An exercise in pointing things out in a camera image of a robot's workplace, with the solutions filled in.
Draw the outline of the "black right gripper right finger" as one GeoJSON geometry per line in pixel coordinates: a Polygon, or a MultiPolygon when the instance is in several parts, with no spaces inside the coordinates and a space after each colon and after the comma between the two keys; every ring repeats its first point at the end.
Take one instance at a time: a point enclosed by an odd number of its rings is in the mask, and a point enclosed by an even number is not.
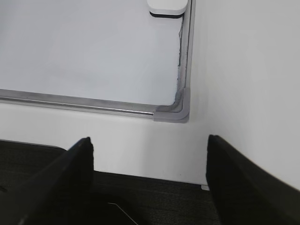
{"type": "Polygon", "coordinates": [[[223,225],[300,223],[300,192],[218,135],[208,138],[206,179],[223,225]]]}

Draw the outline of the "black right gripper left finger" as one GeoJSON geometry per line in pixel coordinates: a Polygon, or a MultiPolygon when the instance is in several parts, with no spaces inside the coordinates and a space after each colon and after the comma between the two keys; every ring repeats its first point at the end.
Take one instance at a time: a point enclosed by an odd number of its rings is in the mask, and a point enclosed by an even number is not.
{"type": "Polygon", "coordinates": [[[79,140],[45,169],[0,196],[2,225],[80,225],[93,180],[93,145],[79,140]]]}

